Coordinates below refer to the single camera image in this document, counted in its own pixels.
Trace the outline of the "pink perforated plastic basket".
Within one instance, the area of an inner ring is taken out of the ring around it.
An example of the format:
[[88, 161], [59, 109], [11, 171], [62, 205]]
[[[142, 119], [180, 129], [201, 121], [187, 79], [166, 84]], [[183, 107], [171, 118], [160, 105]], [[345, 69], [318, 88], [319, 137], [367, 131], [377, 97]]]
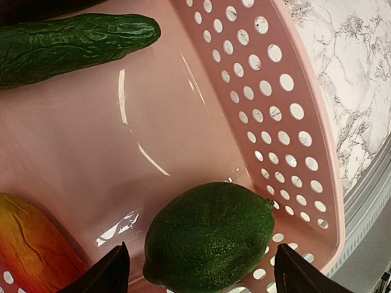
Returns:
[[345, 241], [325, 103], [282, 1], [103, 1], [84, 13], [156, 20], [154, 44], [119, 60], [1, 90], [1, 193], [41, 210], [88, 270], [115, 246], [128, 292], [144, 278], [157, 213], [206, 183], [274, 203], [261, 263], [224, 292], [277, 292], [288, 244], [327, 276]]

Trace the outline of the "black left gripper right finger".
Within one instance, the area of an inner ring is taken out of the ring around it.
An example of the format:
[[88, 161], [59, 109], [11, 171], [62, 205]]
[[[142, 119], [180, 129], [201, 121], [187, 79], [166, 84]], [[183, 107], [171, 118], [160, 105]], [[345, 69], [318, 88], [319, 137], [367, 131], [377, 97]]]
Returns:
[[278, 293], [352, 293], [323, 275], [288, 244], [277, 247], [274, 276]]

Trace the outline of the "red orange toy mango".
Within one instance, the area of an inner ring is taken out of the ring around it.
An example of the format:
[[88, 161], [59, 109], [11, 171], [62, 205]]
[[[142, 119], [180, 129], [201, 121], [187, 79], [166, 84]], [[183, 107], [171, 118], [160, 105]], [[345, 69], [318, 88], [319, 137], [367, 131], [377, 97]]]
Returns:
[[27, 292], [58, 292], [87, 265], [39, 209], [1, 193], [1, 261]]

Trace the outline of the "green toy cucumber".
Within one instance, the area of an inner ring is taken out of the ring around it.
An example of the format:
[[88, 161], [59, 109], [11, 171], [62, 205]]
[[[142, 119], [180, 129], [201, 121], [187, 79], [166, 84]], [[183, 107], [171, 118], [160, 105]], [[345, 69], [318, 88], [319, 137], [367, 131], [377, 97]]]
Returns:
[[84, 13], [1, 28], [1, 90], [119, 60], [161, 36], [145, 15]]

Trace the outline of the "green toy avocado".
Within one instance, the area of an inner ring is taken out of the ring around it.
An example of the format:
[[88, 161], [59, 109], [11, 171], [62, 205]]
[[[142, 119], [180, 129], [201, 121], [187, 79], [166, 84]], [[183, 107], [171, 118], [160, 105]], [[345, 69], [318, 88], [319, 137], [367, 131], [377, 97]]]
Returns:
[[157, 213], [144, 245], [144, 278], [172, 292], [224, 292], [261, 263], [274, 203], [225, 182], [183, 192]]

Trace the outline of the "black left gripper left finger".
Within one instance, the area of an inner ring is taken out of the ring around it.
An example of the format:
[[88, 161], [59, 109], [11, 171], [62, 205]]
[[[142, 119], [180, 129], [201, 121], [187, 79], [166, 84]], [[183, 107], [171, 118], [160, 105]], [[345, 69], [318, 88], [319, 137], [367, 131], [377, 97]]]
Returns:
[[59, 293], [127, 293], [129, 275], [130, 256], [122, 242]]

